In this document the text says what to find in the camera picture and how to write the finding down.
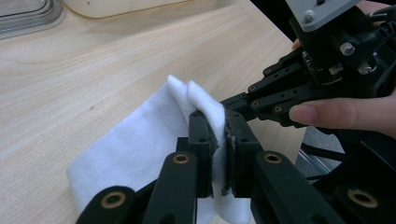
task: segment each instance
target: white napkin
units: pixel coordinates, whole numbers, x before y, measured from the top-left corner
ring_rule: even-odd
[[[197,109],[219,141],[213,156],[214,199],[198,199],[197,223],[207,223],[216,213],[230,223],[249,223],[247,199],[221,196],[226,159],[223,106],[193,81],[186,85],[172,76],[68,167],[78,211],[103,189],[117,185],[138,191],[156,179],[165,157],[176,150],[177,138],[188,136],[189,114]]]

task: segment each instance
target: robotic hand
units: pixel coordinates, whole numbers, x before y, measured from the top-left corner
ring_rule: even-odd
[[[259,118],[302,127],[289,117],[294,105],[391,93],[396,52],[388,42],[396,35],[395,7],[368,19],[354,7],[358,2],[289,0],[294,14],[290,24],[303,47],[266,68],[264,78],[247,92],[222,102],[228,136],[224,192],[230,189],[235,197],[250,198],[257,223],[396,220],[395,139],[372,132],[322,130],[336,134],[346,158],[311,186],[286,157],[263,151],[246,123]],[[373,21],[385,22],[374,28]],[[216,138],[200,112],[191,114],[190,126],[189,137],[178,138],[177,152],[165,159],[156,181],[138,192],[104,189],[78,223],[194,223],[196,198],[212,193]]]

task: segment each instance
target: human finger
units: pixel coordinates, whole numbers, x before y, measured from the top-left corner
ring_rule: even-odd
[[[293,45],[291,46],[291,50],[297,50],[301,47],[301,42],[299,39],[296,39],[293,43]]]
[[[305,102],[292,107],[289,116],[306,125],[376,131],[396,138],[396,97]]]

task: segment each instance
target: screw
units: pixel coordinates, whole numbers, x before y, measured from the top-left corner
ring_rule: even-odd
[[[304,13],[304,22],[305,23],[309,23],[311,21],[313,21],[315,18],[315,12],[313,10],[307,10]]]
[[[361,75],[370,74],[372,70],[373,70],[373,68],[372,68],[368,63],[362,63],[362,64],[359,65],[359,67],[358,67],[358,72],[359,72]]]
[[[346,42],[340,46],[340,50],[345,56],[350,56],[355,52],[355,47],[349,42]]]

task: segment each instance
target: wooden surface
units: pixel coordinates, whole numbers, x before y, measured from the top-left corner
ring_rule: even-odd
[[[193,0],[100,20],[64,9],[0,41],[1,223],[74,223],[66,167],[169,74],[216,99],[246,91],[291,43],[248,0]],[[304,129],[250,123],[294,161]]]

